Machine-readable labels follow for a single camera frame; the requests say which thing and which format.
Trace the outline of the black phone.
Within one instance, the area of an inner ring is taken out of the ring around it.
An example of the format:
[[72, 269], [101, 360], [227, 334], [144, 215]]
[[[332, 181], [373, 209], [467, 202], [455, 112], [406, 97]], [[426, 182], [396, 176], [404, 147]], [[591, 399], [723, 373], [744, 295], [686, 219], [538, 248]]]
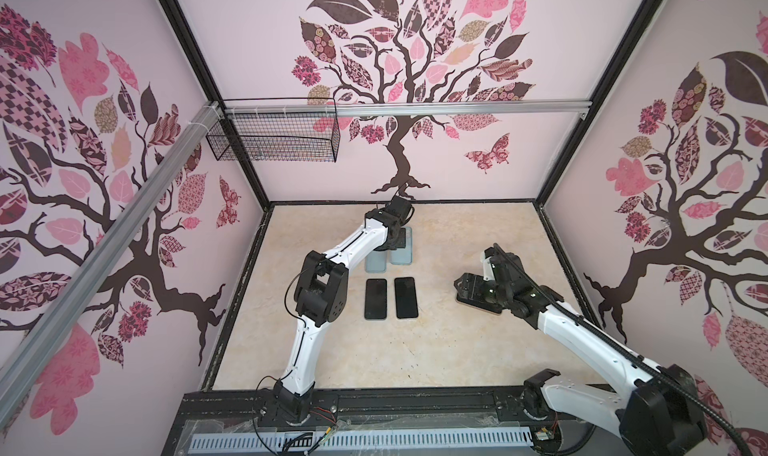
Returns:
[[394, 279], [396, 316], [398, 319], [415, 319], [419, 316], [415, 279]]
[[366, 320], [385, 320], [388, 312], [386, 279], [372, 278], [366, 281], [364, 318]]

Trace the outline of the pale blue phone case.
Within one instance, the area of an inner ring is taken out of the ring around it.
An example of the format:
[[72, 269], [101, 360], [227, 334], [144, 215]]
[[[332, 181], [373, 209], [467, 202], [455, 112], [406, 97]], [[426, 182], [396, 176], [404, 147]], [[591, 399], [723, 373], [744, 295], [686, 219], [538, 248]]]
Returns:
[[389, 253], [392, 265], [408, 266], [413, 263], [413, 234], [411, 227], [404, 227], [397, 247]]

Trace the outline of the light green phone case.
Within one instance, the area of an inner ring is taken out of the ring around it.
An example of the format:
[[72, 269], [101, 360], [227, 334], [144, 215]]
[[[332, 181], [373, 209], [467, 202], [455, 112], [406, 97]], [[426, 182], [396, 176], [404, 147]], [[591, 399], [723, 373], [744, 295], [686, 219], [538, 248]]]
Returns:
[[381, 274], [387, 269], [387, 252], [372, 251], [365, 258], [365, 271], [369, 274]]

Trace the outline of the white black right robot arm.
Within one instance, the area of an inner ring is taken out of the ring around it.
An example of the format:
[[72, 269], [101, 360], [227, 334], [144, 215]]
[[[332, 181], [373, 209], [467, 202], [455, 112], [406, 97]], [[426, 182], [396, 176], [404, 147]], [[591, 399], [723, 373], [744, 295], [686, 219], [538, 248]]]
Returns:
[[695, 378], [682, 367], [664, 367], [609, 336], [559, 293], [536, 284], [519, 257], [498, 244], [484, 251], [482, 267], [480, 275], [465, 273], [455, 280], [459, 302], [494, 314], [510, 312], [566, 347], [608, 385], [601, 390], [542, 370], [523, 384], [529, 417], [575, 416], [620, 438], [635, 455], [684, 455], [716, 426], [738, 454], [750, 454], [742, 433], [699, 398]]

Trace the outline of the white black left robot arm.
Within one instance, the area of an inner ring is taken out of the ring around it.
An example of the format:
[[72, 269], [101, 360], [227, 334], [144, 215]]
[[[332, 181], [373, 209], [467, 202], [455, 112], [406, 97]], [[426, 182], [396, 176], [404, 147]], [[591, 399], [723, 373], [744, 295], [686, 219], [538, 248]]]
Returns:
[[294, 290], [296, 332], [285, 374], [272, 393], [292, 424], [310, 414], [316, 367], [326, 332], [347, 303], [350, 272], [372, 252], [400, 248], [414, 214], [410, 201], [394, 196], [381, 208], [365, 213], [363, 222], [342, 242], [324, 252], [307, 253], [289, 287]]

